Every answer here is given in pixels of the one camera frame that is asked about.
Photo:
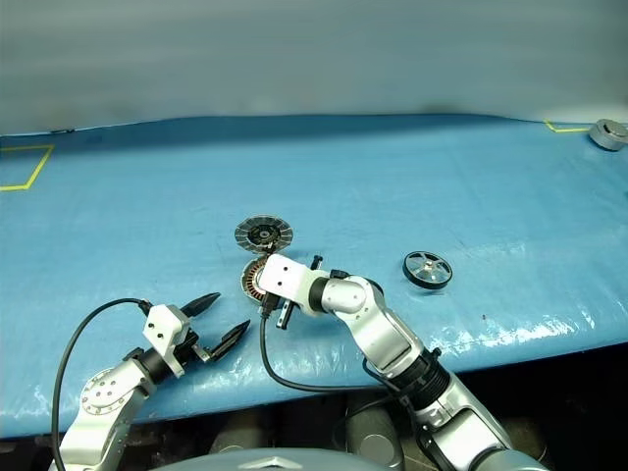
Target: machinery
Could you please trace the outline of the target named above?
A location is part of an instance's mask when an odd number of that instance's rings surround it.
[[[429,351],[387,307],[377,283],[340,270],[323,271],[321,262],[317,256],[308,268],[273,253],[257,279],[265,292],[259,308],[261,353],[271,377],[291,388],[326,390],[280,378],[266,356],[265,329],[270,315],[280,306],[280,319],[284,321],[277,327],[282,329],[289,320],[286,312],[294,306],[311,316],[332,314],[348,327],[364,354],[365,364],[374,370],[367,369],[370,374],[407,410],[417,443],[442,471],[547,471],[530,456],[512,448],[500,423],[439,363],[440,352]],[[215,297],[217,294],[204,296],[181,310],[166,305],[143,306],[147,314],[144,335],[153,347],[145,352],[132,351],[120,366],[98,373],[87,383],[78,417],[63,440],[62,456],[55,455],[57,462],[62,458],[69,471],[113,471],[130,422],[155,385],[170,375],[179,377],[184,364],[194,356],[202,361],[220,358],[241,338],[248,322],[227,333],[214,349],[206,350],[196,344],[198,336],[189,328],[188,318],[208,307]],[[55,413],[53,409],[53,441]],[[269,467],[304,471],[390,469],[342,452],[289,448],[210,454],[162,469],[222,471]],[[53,463],[50,469],[57,467]]]

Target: dark floor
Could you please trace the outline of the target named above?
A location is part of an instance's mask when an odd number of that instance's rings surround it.
[[[554,471],[623,469],[628,409],[622,385],[628,344],[462,375],[502,421],[515,445]],[[345,397],[322,396],[255,411],[264,445],[333,448]],[[388,406],[406,471],[436,469],[414,443],[407,418]],[[120,470],[139,471],[207,453],[230,414],[136,426]],[[0,442],[0,469],[47,470],[49,437]]]

